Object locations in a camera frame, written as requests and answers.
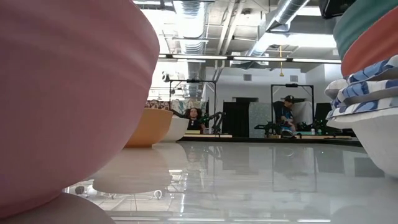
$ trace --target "teal bowl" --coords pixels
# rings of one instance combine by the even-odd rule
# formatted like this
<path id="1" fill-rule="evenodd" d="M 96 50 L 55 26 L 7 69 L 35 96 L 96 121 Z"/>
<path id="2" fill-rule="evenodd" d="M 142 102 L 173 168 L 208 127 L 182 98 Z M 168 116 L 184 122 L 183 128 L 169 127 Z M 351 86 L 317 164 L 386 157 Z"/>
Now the teal bowl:
<path id="1" fill-rule="evenodd" d="M 398 6 L 398 0 L 357 0 L 342 15 L 333 31 L 340 59 L 359 36 Z"/>

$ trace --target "person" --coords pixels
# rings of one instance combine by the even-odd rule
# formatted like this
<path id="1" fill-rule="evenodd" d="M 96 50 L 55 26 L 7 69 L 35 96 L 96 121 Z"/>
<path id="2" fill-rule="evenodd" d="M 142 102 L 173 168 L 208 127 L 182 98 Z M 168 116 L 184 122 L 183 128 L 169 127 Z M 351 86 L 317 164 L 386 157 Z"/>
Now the person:
<path id="1" fill-rule="evenodd" d="M 189 119 L 188 130 L 200 130 L 203 131 L 206 126 L 201 123 L 201 110 L 198 108 L 191 108 L 187 110 L 185 118 Z"/>
<path id="2" fill-rule="evenodd" d="M 294 119 L 292 112 L 293 104 L 294 104 L 294 97 L 290 95 L 286 96 L 284 99 L 284 105 L 282 107 L 282 116 L 280 117 L 280 120 L 282 121 L 282 124 L 289 126 L 290 130 L 292 132 L 295 132 L 296 128 L 294 126 Z"/>

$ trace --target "metal frame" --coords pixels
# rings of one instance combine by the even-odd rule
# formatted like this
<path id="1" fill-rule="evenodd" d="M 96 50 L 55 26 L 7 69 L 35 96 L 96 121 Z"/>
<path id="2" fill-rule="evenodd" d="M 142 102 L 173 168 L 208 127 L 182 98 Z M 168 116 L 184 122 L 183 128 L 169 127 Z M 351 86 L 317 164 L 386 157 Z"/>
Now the metal frame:
<path id="1" fill-rule="evenodd" d="M 216 81 L 208 81 L 208 80 L 170 80 L 169 81 L 169 105 L 170 109 L 172 107 L 172 83 L 173 82 L 186 82 L 186 83 L 213 83 L 214 84 L 214 108 L 213 108 L 213 114 L 216 114 L 216 97 L 217 97 L 217 84 Z"/>
<path id="2" fill-rule="evenodd" d="M 159 54 L 159 60 L 235 60 L 241 62 L 288 62 L 288 63 L 325 63 L 325 64 L 341 64 L 338 59 L 322 59 L 322 58 L 293 58 L 293 57 L 249 57 L 249 56 L 233 56 L 233 55 L 184 55 L 184 54 Z"/>
<path id="3" fill-rule="evenodd" d="M 272 84 L 271 85 L 271 121 L 274 122 L 274 94 L 278 92 L 279 88 L 274 92 L 274 86 L 284 86 L 286 88 L 297 88 L 297 87 L 302 87 L 303 90 L 305 90 L 310 96 L 311 96 L 311 101 L 312 101 L 312 123 L 314 123 L 315 120 L 315 105 L 314 105 L 314 98 L 313 98 L 313 85 L 299 85 L 299 84 Z M 311 93 L 309 93 L 304 87 L 310 87 L 311 88 Z"/>

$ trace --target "cap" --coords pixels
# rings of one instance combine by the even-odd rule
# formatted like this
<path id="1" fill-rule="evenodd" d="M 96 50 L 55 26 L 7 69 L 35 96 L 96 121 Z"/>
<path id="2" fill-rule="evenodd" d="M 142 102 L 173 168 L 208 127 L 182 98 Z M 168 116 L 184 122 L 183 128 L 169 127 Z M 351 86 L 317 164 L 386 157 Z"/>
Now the cap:
<path id="1" fill-rule="evenodd" d="M 289 95 L 285 97 L 285 101 L 288 101 L 289 103 L 294 103 L 294 97 Z"/>

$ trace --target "exposed ceiling duct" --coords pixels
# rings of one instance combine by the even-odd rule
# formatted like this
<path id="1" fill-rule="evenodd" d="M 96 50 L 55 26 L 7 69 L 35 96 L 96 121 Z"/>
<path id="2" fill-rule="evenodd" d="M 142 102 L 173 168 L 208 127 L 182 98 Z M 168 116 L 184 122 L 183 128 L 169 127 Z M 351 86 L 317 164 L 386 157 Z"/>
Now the exposed ceiling duct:
<path id="1" fill-rule="evenodd" d="M 201 55 L 205 51 L 205 22 L 208 3 L 200 1 L 174 1 L 175 12 L 178 16 L 178 35 L 184 40 L 180 41 L 181 53 Z M 188 63 L 188 79 L 202 79 L 201 63 Z M 200 85 L 186 85 L 185 97 L 201 98 Z"/>
<path id="2" fill-rule="evenodd" d="M 277 9 L 266 15 L 265 24 L 259 26 L 259 33 L 262 33 L 259 40 L 253 47 L 247 51 L 246 56 L 260 57 L 272 44 L 276 44 L 277 36 L 272 32 L 288 32 L 290 30 L 290 22 L 297 15 L 298 11 L 303 8 L 310 0 L 280 0 Z M 255 62 L 246 62 L 237 67 L 249 69 Z M 256 68 L 264 67 L 259 64 L 253 66 Z"/>
<path id="3" fill-rule="evenodd" d="M 309 1 L 310 0 L 280 0 L 277 9 L 271 12 L 273 14 L 273 18 L 266 21 L 266 33 L 259 38 L 252 49 L 248 50 L 246 56 L 260 57 L 263 55 L 267 50 L 264 48 L 272 44 L 268 44 L 269 36 L 267 35 L 267 32 L 271 31 L 272 29 L 277 29 L 281 26 L 284 26 L 284 28 L 280 29 L 279 31 L 289 31 L 290 22 L 297 15 L 298 11 Z"/>

